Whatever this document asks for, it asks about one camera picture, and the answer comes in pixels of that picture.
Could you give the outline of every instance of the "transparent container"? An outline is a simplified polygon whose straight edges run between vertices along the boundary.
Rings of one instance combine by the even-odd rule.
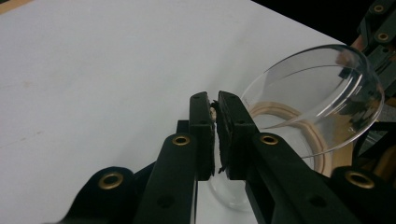
[[[375,122],[384,93],[362,53],[327,45],[275,64],[241,99],[260,132],[283,137],[309,167],[329,175],[332,153],[327,152],[350,143]],[[210,184],[222,203],[250,210],[243,183],[223,174]]]

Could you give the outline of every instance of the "transparent bowl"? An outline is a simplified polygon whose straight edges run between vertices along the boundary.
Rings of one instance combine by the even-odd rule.
[[[247,87],[241,99],[260,132],[283,137],[311,169],[329,175],[332,153],[326,152],[350,143],[375,122],[384,93],[362,53],[327,45],[275,64]],[[249,211],[240,182],[220,174],[210,185],[222,203]]]

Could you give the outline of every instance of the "white table surface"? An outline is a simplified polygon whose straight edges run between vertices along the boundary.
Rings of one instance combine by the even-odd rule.
[[[97,171],[138,171],[189,98],[241,95],[279,60],[340,43],[248,0],[34,1],[0,16],[0,223],[62,219]],[[255,223],[199,183],[197,223]]]

